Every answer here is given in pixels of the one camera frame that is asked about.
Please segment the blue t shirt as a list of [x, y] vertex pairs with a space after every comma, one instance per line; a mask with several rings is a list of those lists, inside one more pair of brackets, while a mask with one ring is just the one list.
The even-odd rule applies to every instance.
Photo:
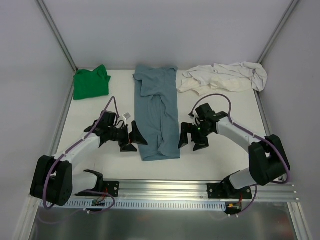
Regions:
[[134, 118], [147, 141], [140, 145], [143, 161], [179, 159], [180, 129], [176, 66], [138, 65], [134, 79]]

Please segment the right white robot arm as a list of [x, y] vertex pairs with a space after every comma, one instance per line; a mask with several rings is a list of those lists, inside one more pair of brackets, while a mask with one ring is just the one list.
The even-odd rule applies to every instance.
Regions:
[[215, 112], [205, 103], [196, 108], [194, 123], [182, 122], [178, 148], [194, 143], [193, 151], [209, 147], [212, 133], [224, 136], [248, 153], [248, 168], [225, 177], [209, 191], [212, 199], [236, 199], [251, 186], [265, 186], [290, 172], [290, 164], [281, 139], [275, 135], [258, 136], [231, 120], [228, 113]]

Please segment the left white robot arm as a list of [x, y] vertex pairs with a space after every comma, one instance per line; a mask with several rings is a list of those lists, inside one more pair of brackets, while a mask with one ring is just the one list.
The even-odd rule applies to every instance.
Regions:
[[107, 194], [108, 187], [102, 173], [86, 169], [75, 174], [74, 170], [89, 153], [107, 142], [117, 142], [121, 152], [137, 152], [134, 144], [148, 145], [135, 121], [129, 131], [127, 124], [117, 127], [117, 119], [116, 113], [104, 111], [69, 148], [53, 156], [41, 156], [36, 164], [30, 195], [46, 204], [61, 207], [72, 195]]

